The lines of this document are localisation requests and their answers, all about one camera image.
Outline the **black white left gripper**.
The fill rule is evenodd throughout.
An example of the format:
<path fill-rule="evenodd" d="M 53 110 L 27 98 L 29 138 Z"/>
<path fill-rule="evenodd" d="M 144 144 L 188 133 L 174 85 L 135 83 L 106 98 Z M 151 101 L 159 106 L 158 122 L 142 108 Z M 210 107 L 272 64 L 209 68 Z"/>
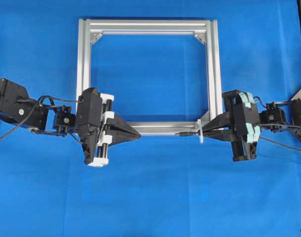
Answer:
<path fill-rule="evenodd" d="M 82 143 L 84 164 L 103 167 L 109 163 L 108 145 L 141 138 L 140 133 L 120 115 L 112 112 L 114 96 L 91 87 L 78 97 L 75 126 Z"/>

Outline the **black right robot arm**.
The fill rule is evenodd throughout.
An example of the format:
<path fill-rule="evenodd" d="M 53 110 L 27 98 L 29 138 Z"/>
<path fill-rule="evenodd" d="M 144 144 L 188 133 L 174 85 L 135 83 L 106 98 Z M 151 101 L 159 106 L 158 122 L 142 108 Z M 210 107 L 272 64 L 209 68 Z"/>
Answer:
<path fill-rule="evenodd" d="M 233 161 L 251 160 L 257 157 L 256 149 L 262 129 L 281 132 L 289 129 L 301 140 L 301 99 L 288 102 L 267 103 L 258 111 L 255 96 L 249 92 L 233 90 L 224 92 L 225 112 L 206 125 L 198 134 L 231 143 Z"/>

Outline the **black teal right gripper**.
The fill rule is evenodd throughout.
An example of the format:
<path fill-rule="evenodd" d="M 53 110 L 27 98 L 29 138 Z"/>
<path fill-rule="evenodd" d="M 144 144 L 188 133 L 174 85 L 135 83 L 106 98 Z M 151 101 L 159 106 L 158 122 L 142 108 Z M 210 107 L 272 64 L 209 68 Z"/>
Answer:
<path fill-rule="evenodd" d="M 203 136 L 220 141 L 232 141 L 233 161 L 252 160 L 261 129 L 257 104 L 249 92 L 233 90 L 224 92 L 225 111 L 202 127 Z"/>

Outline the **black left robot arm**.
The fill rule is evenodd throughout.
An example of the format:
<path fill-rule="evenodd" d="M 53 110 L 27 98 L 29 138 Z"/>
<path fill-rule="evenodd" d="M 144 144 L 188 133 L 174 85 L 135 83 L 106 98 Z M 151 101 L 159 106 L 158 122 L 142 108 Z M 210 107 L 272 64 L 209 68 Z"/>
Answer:
<path fill-rule="evenodd" d="M 0 79 L 0 119 L 34 134 L 65 137 L 70 134 L 82 146 L 84 164 L 102 167 L 109 163 L 108 148 L 141 137 L 120 115 L 112 111 L 114 96 L 91 87 L 69 106 L 55 104 L 56 97 L 29 97 L 25 87 Z"/>

